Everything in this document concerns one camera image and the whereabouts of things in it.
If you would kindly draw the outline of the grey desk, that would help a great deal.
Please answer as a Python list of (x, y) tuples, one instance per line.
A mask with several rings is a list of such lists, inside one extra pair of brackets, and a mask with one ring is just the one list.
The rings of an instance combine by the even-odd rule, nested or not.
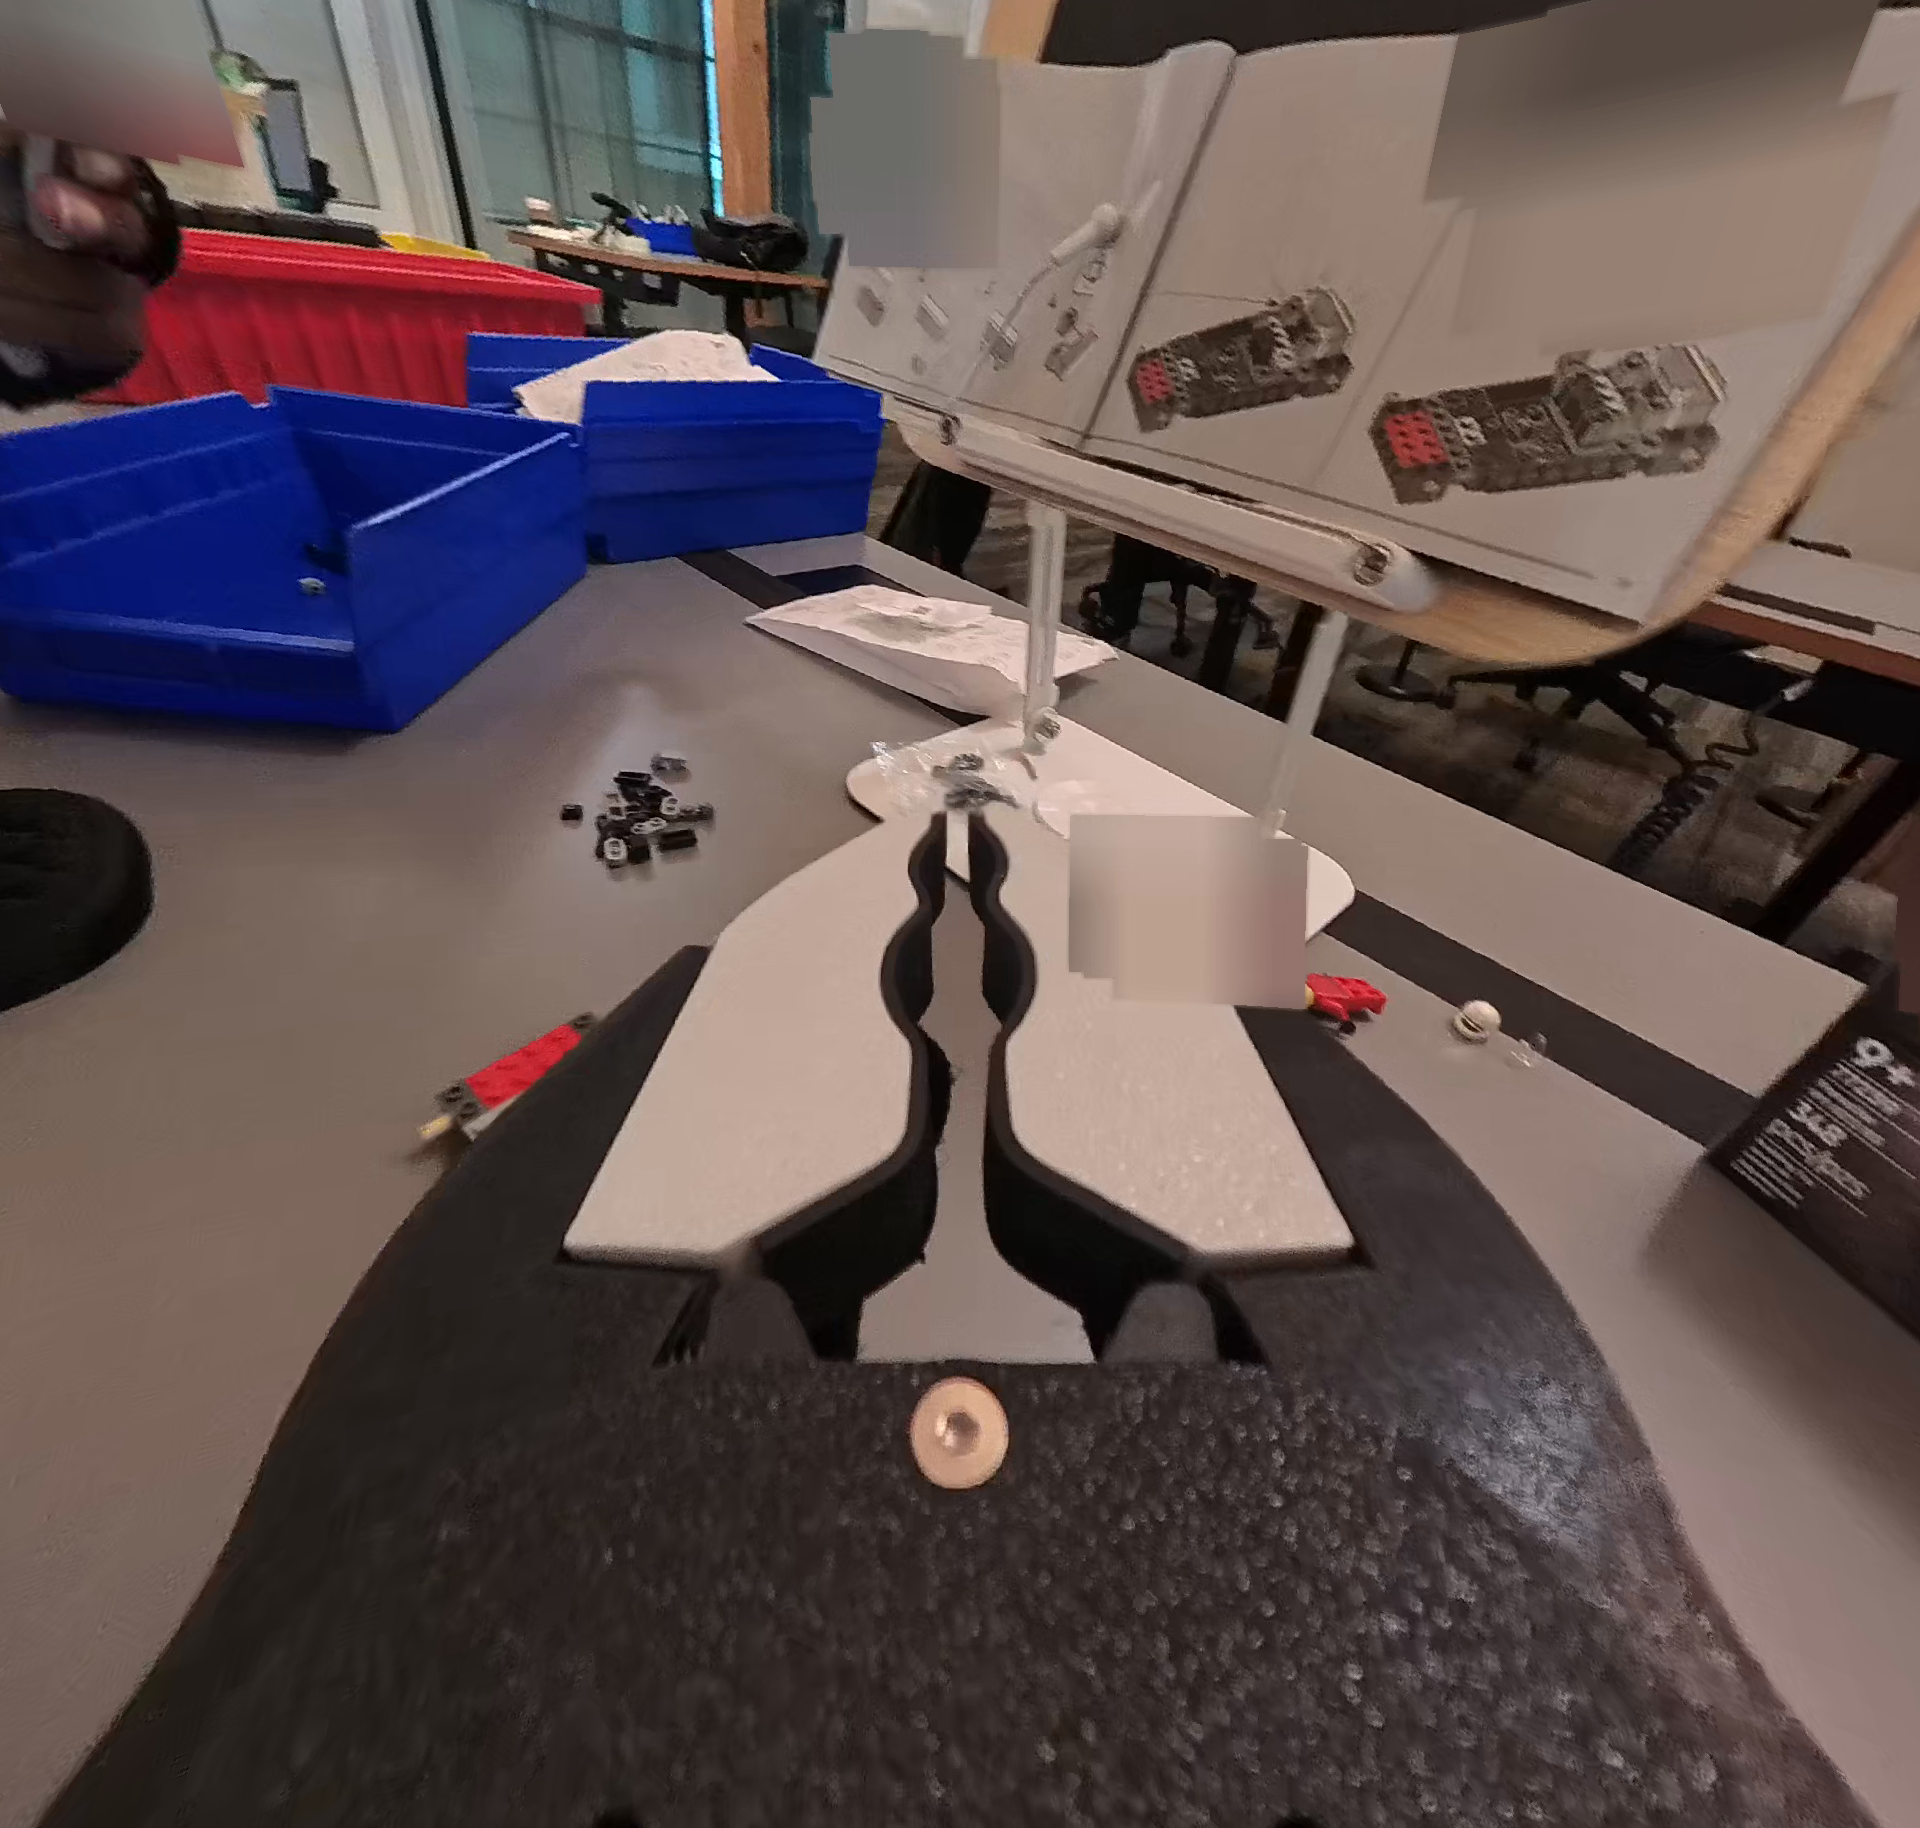
[[(4, 785), (129, 814), (157, 906), (4, 1018), (4, 1823), (34, 1823), (190, 1608), (328, 1328), (435, 1169), (447, 1080), (860, 831), (919, 703), (680, 564), (601, 571), (404, 736), (4, 706)], [(715, 824), (607, 876), (557, 806), (684, 750)], [(1915, 1823), (1915, 1340), (1549, 1061), (1401, 974), (1357, 1040), (1497, 1191), (1612, 1361), (1779, 1694)]]

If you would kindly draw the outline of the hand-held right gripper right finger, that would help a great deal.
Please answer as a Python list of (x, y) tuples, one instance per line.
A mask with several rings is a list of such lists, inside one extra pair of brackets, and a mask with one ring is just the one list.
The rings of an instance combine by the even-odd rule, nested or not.
[(1064, 839), (1024, 814), (974, 817), (994, 1018), (983, 1208), (1008, 1267), (1099, 1357), (1146, 1289), (1193, 1289), (1222, 1315), (1232, 1278), (1357, 1265), (1242, 1013), (1122, 1001), (1070, 972), (1068, 898)]

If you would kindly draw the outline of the small brick pieces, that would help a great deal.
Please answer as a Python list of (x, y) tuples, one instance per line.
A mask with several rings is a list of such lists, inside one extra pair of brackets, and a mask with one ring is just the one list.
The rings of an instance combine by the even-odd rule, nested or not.
[(587, 836), (607, 876), (625, 876), (651, 870), (661, 855), (693, 854), (715, 806), (694, 791), (685, 753), (668, 749), (617, 768), (595, 796), (557, 806), (557, 824)]

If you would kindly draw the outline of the white printed paper bag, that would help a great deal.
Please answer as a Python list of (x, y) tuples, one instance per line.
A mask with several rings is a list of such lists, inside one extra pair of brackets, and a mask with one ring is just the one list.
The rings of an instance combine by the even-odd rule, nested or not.
[(980, 603), (854, 585), (764, 609), (748, 627), (938, 709), (1000, 723), (1024, 709), (1026, 621)]

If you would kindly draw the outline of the white printed paper sheet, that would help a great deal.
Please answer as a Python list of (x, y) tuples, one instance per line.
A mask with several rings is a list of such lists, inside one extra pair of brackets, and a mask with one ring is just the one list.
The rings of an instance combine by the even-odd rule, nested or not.
[(584, 425), (587, 391), (612, 384), (781, 384), (727, 333), (667, 329), (573, 360), (513, 388), (519, 409), (537, 421)]

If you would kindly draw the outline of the black printed toy box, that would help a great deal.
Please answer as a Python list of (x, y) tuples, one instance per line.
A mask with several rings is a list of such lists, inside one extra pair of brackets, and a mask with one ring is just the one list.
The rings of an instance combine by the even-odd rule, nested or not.
[(1918, 1018), (1893, 963), (1850, 952), (1854, 998), (1710, 1151), (1710, 1169), (1918, 1335)]

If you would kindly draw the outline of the clear bag of black gears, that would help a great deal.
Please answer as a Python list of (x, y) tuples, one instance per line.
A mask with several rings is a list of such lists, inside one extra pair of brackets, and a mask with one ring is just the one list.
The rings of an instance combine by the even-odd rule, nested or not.
[(925, 747), (872, 743), (885, 817), (974, 814), (987, 809), (1040, 812), (1035, 756), (987, 747), (933, 753)]

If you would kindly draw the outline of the grey instruction booklet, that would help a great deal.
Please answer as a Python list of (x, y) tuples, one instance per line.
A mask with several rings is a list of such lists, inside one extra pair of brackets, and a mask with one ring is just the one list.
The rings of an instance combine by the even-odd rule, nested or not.
[(1602, 0), (1150, 65), (854, 36), (906, 165), (858, 265), (1026, 279), (970, 414), (1641, 621), (1915, 220), (1915, 12)]

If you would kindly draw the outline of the red plastic bin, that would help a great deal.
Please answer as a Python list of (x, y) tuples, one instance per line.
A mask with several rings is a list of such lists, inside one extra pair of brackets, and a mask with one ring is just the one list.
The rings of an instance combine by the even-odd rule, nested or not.
[(149, 346), (95, 405), (293, 387), (466, 405), (467, 335), (580, 337), (587, 285), (493, 260), (237, 231), (183, 231), (175, 275), (149, 305)]

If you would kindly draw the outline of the white book stand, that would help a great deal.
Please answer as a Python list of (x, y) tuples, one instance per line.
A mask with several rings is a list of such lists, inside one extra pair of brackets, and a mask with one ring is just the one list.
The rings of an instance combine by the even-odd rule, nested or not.
[(1296, 779), (1350, 624), (1368, 607), (1425, 613), (1442, 598), (1439, 572), (1386, 539), (1108, 463), (1026, 427), (969, 412), (975, 375), (1011, 362), (1030, 299), (1057, 279), (1075, 288), (1088, 268), (1125, 265), (1135, 250), (1153, 255), (1160, 235), (1162, 225), (1148, 210), (1104, 200), (1018, 285), (996, 271), (885, 271), (843, 255), (823, 320), (823, 359), (833, 375), (885, 388), (888, 412), (921, 462), (966, 471), (1026, 502), (1021, 697), (999, 756), (1018, 762), (1034, 780), (1026, 806), (1035, 819), (1043, 817), (1047, 796), (1054, 796), (1057, 809), (1065, 806), (1065, 773), (1049, 755), (1058, 742), (1054, 650), (1070, 518), (1108, 526), (1320, 609), (1292, 708), (1283, 712), (1279, 756), (1255, 812), (1260, 831), (1285, 843)]

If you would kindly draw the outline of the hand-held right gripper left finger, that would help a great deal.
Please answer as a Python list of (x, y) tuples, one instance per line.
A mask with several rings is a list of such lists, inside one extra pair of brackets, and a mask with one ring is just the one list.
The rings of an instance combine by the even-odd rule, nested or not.
[(944, 817), (804, 867), (705, 952), (586, 1198), (563, 1262), (769, 1283), (823, 1361), (923, 1262), (947, 1052), (925, 1028)]

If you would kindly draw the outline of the brick car chassis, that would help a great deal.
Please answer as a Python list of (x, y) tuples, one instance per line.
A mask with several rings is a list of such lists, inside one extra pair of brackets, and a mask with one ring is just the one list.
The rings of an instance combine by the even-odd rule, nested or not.
[(532, 1087), (569, 1061), (599, 1021), (593, 1012), (573, 1016), (563, 1024), (547, 1028), (503, 1056), (437, 1088), (435, 1111), (421, 1124), (419, 1146), (429, 1149), (456, 1138), (475, 1141), (482, 1137)]

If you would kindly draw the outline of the wooden pillar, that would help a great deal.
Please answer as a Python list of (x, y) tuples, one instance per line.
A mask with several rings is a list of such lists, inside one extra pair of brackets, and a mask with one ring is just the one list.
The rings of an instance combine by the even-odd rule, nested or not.
[(722, 209), (774, 205), (767, 0), (710, 0)]

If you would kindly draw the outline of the black computer monitor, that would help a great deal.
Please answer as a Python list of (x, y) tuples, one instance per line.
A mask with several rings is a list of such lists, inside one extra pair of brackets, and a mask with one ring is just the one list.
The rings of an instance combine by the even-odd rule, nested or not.
[(265, 80), (257, 98), (262, 103), (257, 132), (278, 205), (325, 215), (339, 188), (309, 140), (301, 87), (291, 80)]

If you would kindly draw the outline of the long wooden work table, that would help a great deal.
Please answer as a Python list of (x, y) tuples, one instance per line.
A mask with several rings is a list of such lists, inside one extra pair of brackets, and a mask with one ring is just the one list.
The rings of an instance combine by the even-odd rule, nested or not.
[(742, 346), (769, 337), (775, 347), (813, 354), (833, 277), (765, 272), (680, 255), (642, 255), (603, 241), (543, 227), (505, 230), (505, 241), (543, 275), (599, 295), (599, 330), (630, 337), (630, 306), (675, 309), (693, 289), (722, 305), (724, 330)]

